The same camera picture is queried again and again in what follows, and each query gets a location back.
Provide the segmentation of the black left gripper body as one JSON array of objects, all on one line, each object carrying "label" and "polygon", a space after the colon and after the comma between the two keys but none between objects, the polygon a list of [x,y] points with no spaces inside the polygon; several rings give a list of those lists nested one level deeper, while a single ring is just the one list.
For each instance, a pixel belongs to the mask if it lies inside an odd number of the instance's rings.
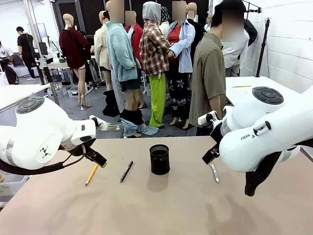
[{"label": "black left gripper body", "polygon": [[96,152],[91,148],[95,141],[96,138],[93,138],[75,147],[73,150],[71,150],[71,155],[76,157],[83,156],[90,160],[95,160]]}]

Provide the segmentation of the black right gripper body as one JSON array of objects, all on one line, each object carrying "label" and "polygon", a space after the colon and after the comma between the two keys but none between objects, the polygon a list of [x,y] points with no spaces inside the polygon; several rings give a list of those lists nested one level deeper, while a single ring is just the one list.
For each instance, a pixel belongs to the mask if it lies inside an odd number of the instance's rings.
[{"label": "black right gripper body", "polygon": [[222,120],[211,120],[210,126],[213,128],[210,134],[211,138],[216,142],[216,144],[210,149],[210,152],[218,152],[219,145],[223,138],[221,134],[221,126],[223,121]]}]

